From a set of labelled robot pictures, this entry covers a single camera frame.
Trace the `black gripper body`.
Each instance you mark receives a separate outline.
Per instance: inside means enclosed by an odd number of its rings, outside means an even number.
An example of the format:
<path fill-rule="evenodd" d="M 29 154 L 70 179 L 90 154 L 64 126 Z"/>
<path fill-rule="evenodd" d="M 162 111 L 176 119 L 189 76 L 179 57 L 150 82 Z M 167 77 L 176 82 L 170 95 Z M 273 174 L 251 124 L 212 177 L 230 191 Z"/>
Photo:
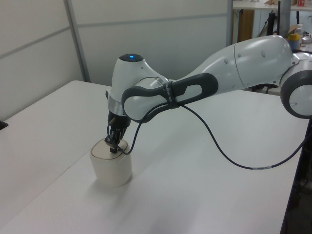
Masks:
<path fill-rule="evenodd" d="M 126 129 L 130 126 L 131 119 L 127 116 L 119 116 L 109 111 L 108 123 L 111 127 L 110 135 L 112 137 L 123 137 Z"/>

